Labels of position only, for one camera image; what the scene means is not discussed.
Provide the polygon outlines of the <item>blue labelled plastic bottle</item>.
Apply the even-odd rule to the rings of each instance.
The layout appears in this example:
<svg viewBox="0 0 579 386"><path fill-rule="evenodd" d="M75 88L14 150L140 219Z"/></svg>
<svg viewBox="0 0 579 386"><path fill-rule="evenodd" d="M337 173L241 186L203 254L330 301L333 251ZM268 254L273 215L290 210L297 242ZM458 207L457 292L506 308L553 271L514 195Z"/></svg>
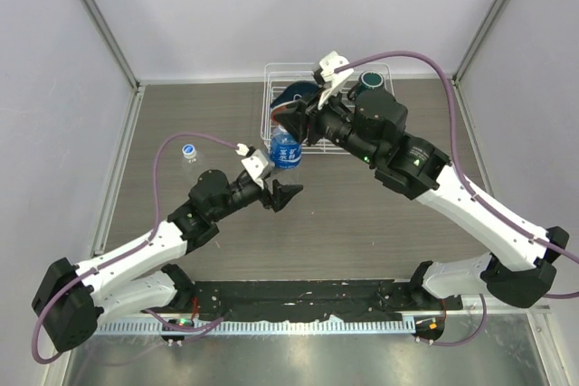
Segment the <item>blue labelled plastic bottle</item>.
<svg viewBox="0 0 579 386"><path fill-rule="evenodd" d="M279 169L295 169L301 163L302 145L282 126L271 135L270 159Z"/></svg>

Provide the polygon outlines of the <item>white blue bottle cap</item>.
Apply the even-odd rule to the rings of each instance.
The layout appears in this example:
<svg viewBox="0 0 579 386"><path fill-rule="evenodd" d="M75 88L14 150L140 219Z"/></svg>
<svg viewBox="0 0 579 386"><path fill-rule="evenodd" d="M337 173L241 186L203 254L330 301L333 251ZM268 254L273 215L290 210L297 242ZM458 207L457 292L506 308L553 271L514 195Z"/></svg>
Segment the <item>white blue bottle cap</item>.
<svg viewBox="0 0 579 386"><path fill-rule="evenodd" d="M194 145L186 144L182 147L182 154L186 159L195 159L197 156L197 150Z"/></svg>

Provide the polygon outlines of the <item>clear unlabelled plastic bottle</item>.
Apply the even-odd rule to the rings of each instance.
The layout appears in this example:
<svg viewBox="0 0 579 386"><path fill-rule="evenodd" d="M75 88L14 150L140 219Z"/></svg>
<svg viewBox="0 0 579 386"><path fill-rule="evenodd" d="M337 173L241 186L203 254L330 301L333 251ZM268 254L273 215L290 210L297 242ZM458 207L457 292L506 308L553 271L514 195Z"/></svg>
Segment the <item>clear unlabelled plastic bottle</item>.
<svg viewBox="0 0 579 386"><path fill-rule="evenodd" d="M182 154L182 168L186 181L190 186L194 186L197 183L198 178L208 169L204 155L196 146L195 148L197 150L197 156L195 159L186 159Z"/></svg>

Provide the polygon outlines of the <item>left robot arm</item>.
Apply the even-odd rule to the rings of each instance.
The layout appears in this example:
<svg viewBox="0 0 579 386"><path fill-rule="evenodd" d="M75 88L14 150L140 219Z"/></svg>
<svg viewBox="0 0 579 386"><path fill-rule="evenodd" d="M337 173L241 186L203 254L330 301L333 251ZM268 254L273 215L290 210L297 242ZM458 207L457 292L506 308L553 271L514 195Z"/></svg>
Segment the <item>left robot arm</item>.
<svg viewBox="0 0 579 386"><path fill-rule="evenodd" d="M210 169L199 176L187 201L151 231L77 264L66 258L54 261L32 302L37 315L33 358L46 361L38 348L41 331L62 354L127 315L158 307L184 312L192 304L195 286L175 260L215 237L218 221L254 202L279 212L302 189L300 184L267 184L247 171L229 181L225 173Z"/></svg>

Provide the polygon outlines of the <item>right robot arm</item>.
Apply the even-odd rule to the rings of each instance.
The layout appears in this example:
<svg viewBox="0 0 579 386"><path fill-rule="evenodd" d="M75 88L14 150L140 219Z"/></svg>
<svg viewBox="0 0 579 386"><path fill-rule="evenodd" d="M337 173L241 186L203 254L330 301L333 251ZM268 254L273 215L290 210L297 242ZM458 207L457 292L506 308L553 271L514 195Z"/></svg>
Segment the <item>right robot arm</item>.
<svg viewBox="0 0 579 386"><path fill-rule="evenodd" d="M447 217L487 248L487 253L449 263L424 261L408 287L421 309L440 299L492 295L519 308L551 298L554 262L568 242L560 227L536 226L508 211L479 187L459 178L448 155L406 133L406 106L384 88L355 86L348 97L320 105L322 92L303 94L272 118L309 146L326 139L362 160L382 185Z"/></svg>

